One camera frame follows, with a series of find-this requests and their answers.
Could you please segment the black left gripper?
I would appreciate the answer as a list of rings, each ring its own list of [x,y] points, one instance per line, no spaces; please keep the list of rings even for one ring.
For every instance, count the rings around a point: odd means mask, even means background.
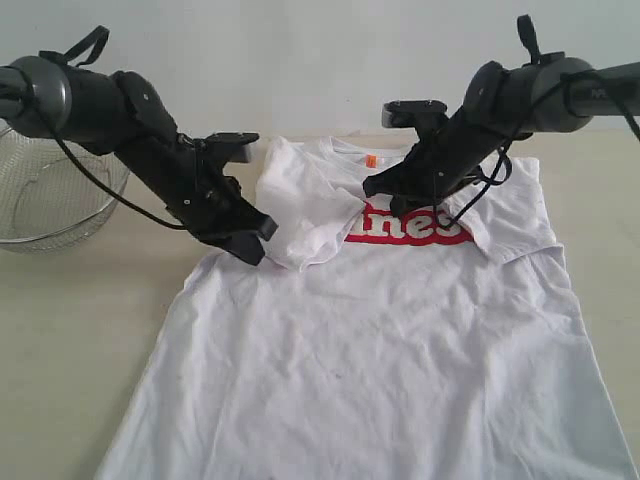
[[[203,140],[176,143],[186,191],[178,195],[181,210],[173,216],[199,241],[257,266],[265,256],[259,238],[269,241],[278,225],[242,196],[239,181],[224,173],[229,163],[220,166],[205,156]]]

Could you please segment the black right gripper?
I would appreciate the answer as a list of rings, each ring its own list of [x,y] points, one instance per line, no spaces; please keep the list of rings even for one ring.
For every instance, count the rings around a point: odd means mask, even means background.
[[[435,127],[421,129],[417,150],[409,158],[362,183],[366,197],[391,195],[392,214],[433,207],[478,180],[479,164],[495,150],[495,132],[472,124],[460,109],[440,114]]]

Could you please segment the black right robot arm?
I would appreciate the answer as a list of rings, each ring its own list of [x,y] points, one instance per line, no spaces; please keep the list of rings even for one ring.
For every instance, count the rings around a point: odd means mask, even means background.
[[[383,126],[412,128],[418,140],[400,163],[364,180],[366,196],[390,196],[392,213],[401,216],[469,185],[504,183],[511,145],[536,133],[572,133],[605,116],[622,117],[639,132],[637,63],[597,70],[562,51],[543,53],[528,15],[518,17],[517,30],[529,61],[515,69],[484,64],[453,114],[438,100],[384,104]]]

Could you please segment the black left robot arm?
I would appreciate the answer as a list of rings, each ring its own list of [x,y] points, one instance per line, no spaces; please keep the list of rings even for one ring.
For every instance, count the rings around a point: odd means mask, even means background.
[[[97,26],[64,53],[42,50],[1,68],[1,117],[19,134],[57,143],[76,168],[113,199],[158,222],[159,217],[125,199],[80,164],[68,145],[94,155],[114,155],[165,205],[163,225],[256,266],[264,242],[278,226],[224,172],[246,163],[253,132],[216,132],[192,138],[179,131],[159,94],[141,75],[89,70],[109,38]]]

